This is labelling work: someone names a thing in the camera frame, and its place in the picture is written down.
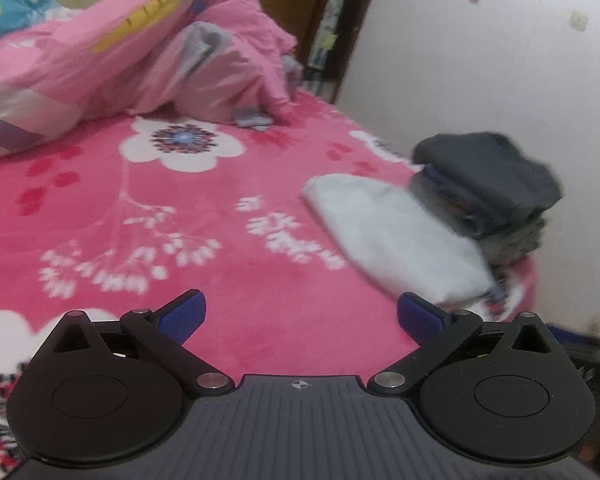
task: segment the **crosshair symbol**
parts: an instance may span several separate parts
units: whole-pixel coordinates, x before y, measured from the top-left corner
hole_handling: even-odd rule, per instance
[[[304,390],[305,388],[311,386],[308,382],[303,381],[302,379],[298,379],[289,384],[293,386],[296,390]]]

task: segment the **metal screw head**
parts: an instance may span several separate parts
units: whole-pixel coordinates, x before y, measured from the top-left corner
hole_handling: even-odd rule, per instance
[[[398,388],[407,380],[397,372],[380,372],[374,377],[374,382],[383,388]]]
[[[229,384],[229,377],[217,372],[209,372],[198,377],[198,386],[205,390],[219,390]]]

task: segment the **doorway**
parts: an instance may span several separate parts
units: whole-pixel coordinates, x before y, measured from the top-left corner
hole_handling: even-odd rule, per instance
[[[298,38],[304,87],[333,103],[371,0],[260,0],[264,11]]]

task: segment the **gray ribbed surface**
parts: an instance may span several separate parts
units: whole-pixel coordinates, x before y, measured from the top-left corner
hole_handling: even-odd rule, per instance
[[[354,377],[302,380],[298,389],[299,378],[248,376],[232,394],[199,400],[168,441],[130,462],[70,473],[28,462],[10,480],[596,478],[572,459],[533,469],[471,462],[431,438],[402,400],[372,396]]]

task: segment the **white folded cloth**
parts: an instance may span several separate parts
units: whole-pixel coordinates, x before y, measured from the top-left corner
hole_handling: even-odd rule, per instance
[[[457,235],[407,189],[328,174],[309,180],[302,193],[347,257],[392,296],[410,291],[444,305],[495,285],[476,242]]]

